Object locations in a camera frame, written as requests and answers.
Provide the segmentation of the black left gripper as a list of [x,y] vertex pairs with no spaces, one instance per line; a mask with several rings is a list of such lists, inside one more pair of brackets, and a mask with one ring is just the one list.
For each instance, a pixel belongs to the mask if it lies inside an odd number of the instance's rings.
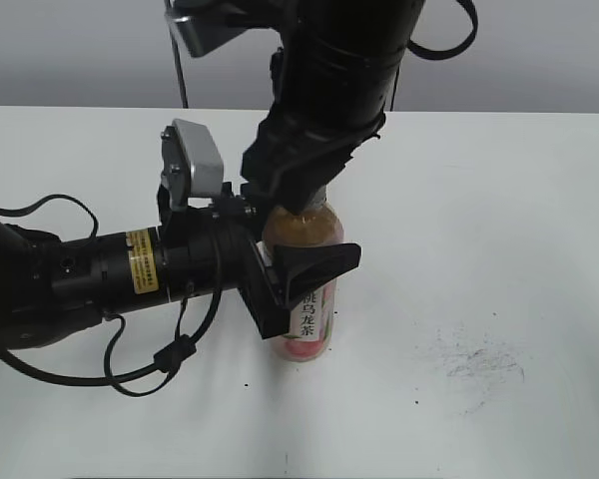
[[290,329],[286,306],[296,307],[310,293],[359,266],[361,247],[277,245],[273,273],[252,233],[256,214],[247,201],[257,199],[257,185],[241,184],[240,195],[225,182],[208,206],[175,211],[170,192],[158,188],[160,279],[166,282],[171,301],[236,289],[261,337],[270,339]]

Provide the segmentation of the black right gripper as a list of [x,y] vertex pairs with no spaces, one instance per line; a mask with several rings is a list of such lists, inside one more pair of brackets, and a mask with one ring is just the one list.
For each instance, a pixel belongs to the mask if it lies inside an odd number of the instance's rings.
[[354,150],[378,136],[384,123],[385,113],[379,113],[360,128],[330,128],[273,105],[243,154],[241,176],[249,182],[249,199],[300,213],[344,170]]

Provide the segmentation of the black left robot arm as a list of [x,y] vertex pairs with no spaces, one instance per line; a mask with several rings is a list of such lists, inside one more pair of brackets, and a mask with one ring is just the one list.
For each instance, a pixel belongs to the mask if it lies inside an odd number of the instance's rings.
[[31,207],[0,209],[0,345],[42,347],[116,314],[235,289],[264,339],[286,334],[310,293],[355,269],[355,243],[278,246],[260,253],[260,216],[224,190],[204,208],[171,210],[160,223],[63,241],[16,225]]

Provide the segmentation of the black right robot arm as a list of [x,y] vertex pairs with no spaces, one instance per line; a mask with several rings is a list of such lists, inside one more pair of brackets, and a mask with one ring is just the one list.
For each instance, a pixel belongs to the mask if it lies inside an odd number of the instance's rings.
[[244,152],[242,195],[297,213],[385,122],[420,1],[295,1],[271,61],[274,101]]

